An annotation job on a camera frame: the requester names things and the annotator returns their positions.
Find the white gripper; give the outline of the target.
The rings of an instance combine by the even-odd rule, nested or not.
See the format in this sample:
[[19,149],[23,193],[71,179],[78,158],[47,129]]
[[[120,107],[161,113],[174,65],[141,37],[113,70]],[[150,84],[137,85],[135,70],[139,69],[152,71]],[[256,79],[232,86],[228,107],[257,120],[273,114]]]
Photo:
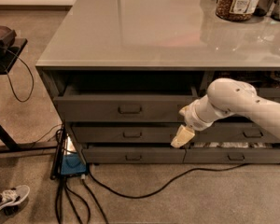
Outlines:
[[181,125],[176,136],[171,142],[171,146],[180,148],[190,141],[194,136],[194,131],[203,131],[212,125],[212,122],[206,122],[199,118],[196,112],[197,102],[186,105],[179,110],[179,114],[184,118],[187,126]]

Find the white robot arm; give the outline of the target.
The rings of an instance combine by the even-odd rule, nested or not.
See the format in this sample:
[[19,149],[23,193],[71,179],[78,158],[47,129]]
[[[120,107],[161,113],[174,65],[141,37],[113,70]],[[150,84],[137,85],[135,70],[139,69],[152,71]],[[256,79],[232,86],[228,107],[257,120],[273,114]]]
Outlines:
[[258,124],[280,139],[280,103],[258,96],[256,89],[243,81],[218,78],[207,88],[206,95],[179,110],[185,124],[181,125],[171,142],[182,147],[196,131],[203,131],[219,120],[240,115]]

